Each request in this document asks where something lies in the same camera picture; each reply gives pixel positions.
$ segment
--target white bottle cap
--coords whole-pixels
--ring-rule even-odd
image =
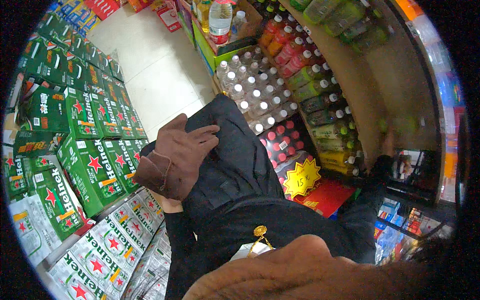
[[[313,71],[314,73],[320,72],[320,66],[317,65],[317,64],[313,65],[313,66],[312,66],[312,71]]]
[[[336,113],[335,113],[335,115],[336,115],[336,117],[339,118],[339,119],[340,119],[340,118],[343,118],[343,116],[344,116],[343,111],[341,111],[341,110],[337,110]]]
[[[301,37],[298,36],[298,37],[295,38],[295,44],[297,44],[297,45],[303,44],[303,40],[301,39]]]
[[[237,12],[237,18],[239,18],[239,19],[245,18],[245,12],[244,11],[238,11]]]
[[[328,81],[325,79],[320,80],[320,86],[322,88],[327,88],[328,87]]]

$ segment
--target red star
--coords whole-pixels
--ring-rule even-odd
[[[127,164],[127,163],[125,162],[125,160],[123,160],[123,154],[122,154],[122,155],[118,155],[118,154],[115,152],[115,155],[117,156],[117,159],[115,159],[115,162],[120,164],[120,168],[123,168],[123,165],[126,165],[126,164]]]
[[[25,226],[24,226],[24,223],[23,223],[23,222],[22,222],[22,223],[20,223],[20,227],[19,227],[18,229],[20,229],[20,230],[22,231],[22,233],[24,233],[24,232],[25,232],[25,230],[27,230],[27,229],[25,228]]]
[[[82,290],[82,288],[80,287],[80,284],[77,284],[77,286],[72,286],[72,288],[77,292],[77,294],[75,295],[75,298],[78,298],[78,297],[83,297],[85,300],[87,300],[87,298],[85,297],[85,291]]]
[[[94,272],[95,270],[98,270],[98,271],[100,271],[100,273],[103,274],[102,265],[98,262],[97,259],[95,259],[95,261],[91,260],[90,262],[93,264],[93,271],[92,272]]]
[[[117,246],[119,245],[119,243],[115,240],[115,238],[112,238],[112,239],[108,239],[110,241],[110,248],[113,248],[115,247],[115,249],[119,249]]]
[[[102,116],[105,116],[105,108],[100,104],[100,108],[98,109],[102,113]]]
[[[92,167],[95,170],[95,173],[98,174],[98,169],[103,169],[102,165],[98,163],[98,156],[93,158],[90,154],[88,155],[90,157],[90,162],[87,164],[87,166]]]
[[[133,226],[132,226],[132,228],[134,228],[134,229],[137,230],[137,231],[140,231],[140,228],[138,228],[138,224],[135,224],[135,223],[134,223]]]
[[[77,104],[74,104],[73,107],[77,109],[77,113],[80,113],[83,110],[82,105],[80,104],[80,102],[78,102],[78,100]]]
[[[14,165],[12,158],[7,159],[7,161],[5,161],[5,163],[8,165],[8,170],[10,170],[12,168],[12,166]]]
[[[55,194],[49,188],[46,188],[46,189],[47,189],[48,196],[45,198],[45,200],[52,202],[52,206],[55,207],[55,201],[57,200],[55,198]]]
[[[67,223],[65,223],[65,225],[67,225],[68,228],[71,228],[72,225],[73,225],[71,219],[68,219],[68,220],[67,220]]]

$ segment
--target plastic bottle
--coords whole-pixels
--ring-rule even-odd
[[[249,111],[248,115],[252,119],[256,119],[257,117],[263,115],[268,111],[268,103],[262,101],[260,103],[255,104]]]
[[[319,73],[319,65],[305,66],[288,79],[288,85],[292,90],[296,91],[310,81],[317,79]]]
[[[230,43],[238,39],[239,31],[245,23],[247,23],[247,19],[245,19],[245,12],[238,11],[232,20],[232,34],[230,35]]]
[[[228,42],[228,33],[232,22],[231,0],[216,0],[208,14],[209,37],[217,45]]]
[[[228,67],[228,63],[225,60],[222,60],[218,67],[216,68],[216,76],[218,80],[221,82],[223,78],[227,75],[230,68]]]
[[[212,2],[210,0],[202,0],[202,2],[197,6],[197,19],[198,23],[202,26],[202,31],[207,33],[208,32],[208,14],[210,11],[210,7],[212,6]]]
[[[267,51],[271,56],[277,55],[291,38],[292,27],[285,26],[282,30],[279,30],[272,39],[272,42],[268,45]]]
[[[313,80],[296,90],[293,93],[293,97],[297,102],[301,102],[328,91],[330,91],[330,89],[327,80]]]
[[[303,40],[301,37],[296,37],[283,46],[282,51],[275,56],[275,62],[279,66],[285,66],[293,56],[299,55],[303,51]]]
[[[279,15],[276,15],[275,18],[269,20],[265,25],[264,33],[258,39],[258,44],[266,48],[272,41],[275,33],[282,28],[282,25],[282,17]]]
[[[283,78],[289,78],[296,72],[300,71],[300,69],[306,66],[310,61],[311,56],[312,53],[308,50],[293,56],[292,59],[290,59],[290,61],[282,68],[281,74],[283,75]]]
[[[312,0],[290,0],[290,5],[297,11],[302,12]]]

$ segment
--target stacked beer cases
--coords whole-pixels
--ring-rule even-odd
[[[163,222],[158,204],[149,206],[152,200],[146,190],[140,191],[89,230],[49,270],[69,299],[89,299],[87,295],[90,299],[120,299],[127,286],[144,278],[139,278],[136,266],[152,257],[147,245]],[[163,276],[167,278],[169,262],[165,261]]]

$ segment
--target brown glove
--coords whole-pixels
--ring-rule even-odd
[[[160,128],[155,150],[140,158],[133,179],[165,196],[182,201],[198,180],[198,169],[207,154],[218,145],[217,125],[185,132],[187,115],[180,114]]]

